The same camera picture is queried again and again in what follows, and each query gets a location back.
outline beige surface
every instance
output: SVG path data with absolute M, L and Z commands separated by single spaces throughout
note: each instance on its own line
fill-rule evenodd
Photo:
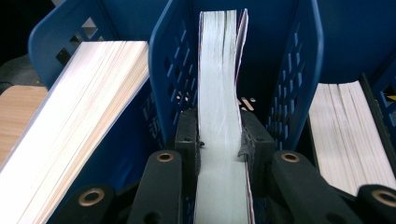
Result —
M 47 95 L 45 87 L 13 86 L 0 95 L 0 164 Z

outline wooden surface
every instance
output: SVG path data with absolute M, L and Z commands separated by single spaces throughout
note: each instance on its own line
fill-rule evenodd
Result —
M 45 87 L 13 86 L 0 95 L 0 164 L 47 95 Z

